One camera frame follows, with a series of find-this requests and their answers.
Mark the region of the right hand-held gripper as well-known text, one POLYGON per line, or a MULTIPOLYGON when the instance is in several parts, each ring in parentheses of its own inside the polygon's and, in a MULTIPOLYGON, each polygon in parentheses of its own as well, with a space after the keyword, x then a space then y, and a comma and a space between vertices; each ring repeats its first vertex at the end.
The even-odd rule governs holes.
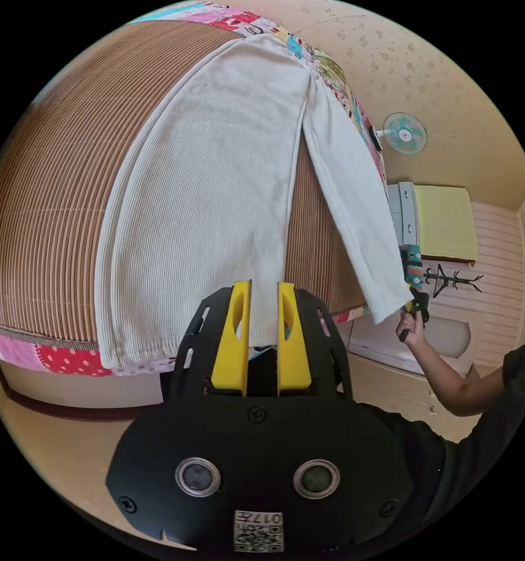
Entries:
POLYGON ((413 299, 408 301, 403 307, 404 313, 414 313, 420 311, 424 322, 424 327, 429 320, 428 303, 429 296, 423 292, 412 292, 413 299))

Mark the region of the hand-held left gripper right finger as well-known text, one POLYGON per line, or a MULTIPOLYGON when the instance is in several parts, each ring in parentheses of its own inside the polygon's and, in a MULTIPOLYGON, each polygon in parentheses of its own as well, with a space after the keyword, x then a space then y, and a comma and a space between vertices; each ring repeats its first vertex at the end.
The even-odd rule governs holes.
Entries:
POLYGON ((279 391, 307 390, 312 384, 295 287, 280 282, 278 299, 277 383, 279 391))

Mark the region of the person's right hand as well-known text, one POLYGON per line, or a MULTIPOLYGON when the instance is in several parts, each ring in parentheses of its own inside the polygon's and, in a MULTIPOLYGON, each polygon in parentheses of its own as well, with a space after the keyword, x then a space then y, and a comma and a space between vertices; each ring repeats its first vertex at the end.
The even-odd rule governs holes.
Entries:
POLYGON ((424 322, 420 311, 409 313, 402 311, 396 328, 399 341, 413 350, 424 343, 424 322))

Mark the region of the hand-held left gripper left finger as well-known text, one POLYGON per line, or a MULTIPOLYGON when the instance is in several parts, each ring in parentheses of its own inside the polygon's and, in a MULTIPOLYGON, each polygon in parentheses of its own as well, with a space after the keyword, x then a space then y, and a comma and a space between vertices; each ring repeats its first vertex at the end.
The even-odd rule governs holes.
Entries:
POLYGON ((251 281, 234 283, 212 369, 216 390, 247 390, 250 302, 251 281))

